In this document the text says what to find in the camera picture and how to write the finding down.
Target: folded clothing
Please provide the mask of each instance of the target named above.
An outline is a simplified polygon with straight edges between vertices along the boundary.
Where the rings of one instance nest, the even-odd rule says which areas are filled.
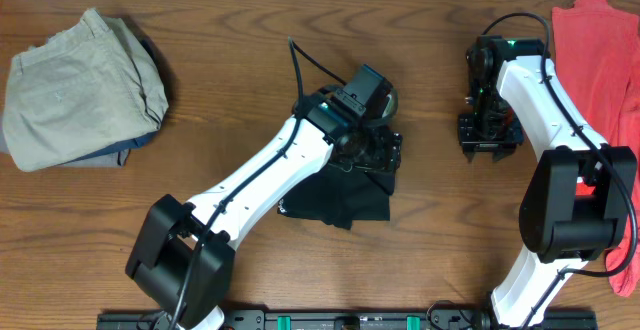
[[[9,154],[9,148],[7,148],[7,142],[4,140],[4,132],[2,131],[2,114],[0,114],[0,153]],[[124,166],[128,156],[129,149],[127,148],[117,152],[94,155],[94,157],[91,158],[74,160],[56,166],[121,168]]]
[[[325,166],[291,189],[280,200],[278,213],[349,230],[353,220],[389,221],[394,187],[394,175]]]
[[[576,0],[571,9],[553,9],[558,78],[589,124],[613,146],[626,145],[640,158],[640,40],[638,16],[606,0]],[[592,190],[579,186],[578,194]],[[640,171],[632,201],[640,210]],[[617,267],[629,249],[631,229],[606,258]],[[631,265],[609,278],[616,294],[629,296],[640,279],[638,251]]]
[[[4,134],[23,171],[157,131],[168,108],[153,60],[121,19],[80,22],[11,62]]]

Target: green clip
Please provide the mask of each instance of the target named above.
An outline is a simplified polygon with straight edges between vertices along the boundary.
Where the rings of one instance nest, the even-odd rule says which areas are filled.
[[[417,316],[407,316],[407,330],[420,330],[420,318]]]
[[[288,316],[278,316],[278,330],[291,330],[291,318]]]

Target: wooden table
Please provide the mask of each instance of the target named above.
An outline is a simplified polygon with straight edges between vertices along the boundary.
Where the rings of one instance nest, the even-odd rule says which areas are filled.
[[[391,221],[348,232],[271,212],[238,252],[228,299],[271,309],[480,303],[520,250],[517,207],[536,161],[525,144],[497,164],[467,163],[455,126],[468,110],[464,53],[502,14],[549,18],[572,1],[4,0],[3,84],[14,54],[95,6],[153,40],[171,107],[123,169],[22,173],[0,157],[0,327],[90,329],[102,311],[156,306],[124,274],[147,210],[166,193],[184,201],[214,185],[280,129],[295,100],[288,35],[343,77],[366,62],[399,89],[393,128],[405,142]],[[609,1],[640,12],[638,0]],[[496,31],[542,35],[527,19]],[[307,92],[330,83],[302,71]],[[574,277],[553,305],[592,307],[605,329],[640,321],[640,295],[620,298],[606,280]]]

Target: navy fabric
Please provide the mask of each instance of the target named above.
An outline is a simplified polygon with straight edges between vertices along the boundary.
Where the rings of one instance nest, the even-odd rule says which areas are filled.
[[[142,135],[140,137],[137,137],[135,139],[129,139],[129,140],[122,140],[122,141],[118,141],[116,143],[113,143],[103,149],[100,149],[98,151],[94,151],[90,154],[87,154],[85,156],[81,156],[77,159],[74,159],[73,161],[78,161],[78,160],[84,160],[84,159],[91,159],[97,156],[102,156],[102,155],[107,155],[107,154],[112,154],[112,153],[117,153],[123,150],[127,150],[127,149],[138,149],[141,148],[143,146],[145,146],[146,144],[148,144],[151,139],[153,139],[153,137],[156,135],[157,131],[153,131],[150,132],[148,134]]]

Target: beige fabric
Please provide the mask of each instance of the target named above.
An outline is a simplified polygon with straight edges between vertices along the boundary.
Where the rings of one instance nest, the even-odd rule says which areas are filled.
[[[88,159],[76,160],[58,166],[66,167],[100,167],[100,168],[121,168],[124,166],[129,156],[129,149],[124,149],[115,153],[100,155]],[[9,155],[7,142],[4,140],[2,131],[2,116],[0,116],[0,153]]]
[[[4,132],[18,168],[34,171],[156,131],[167,108],[156,67],[124,22],[89,9],[12,59]]]

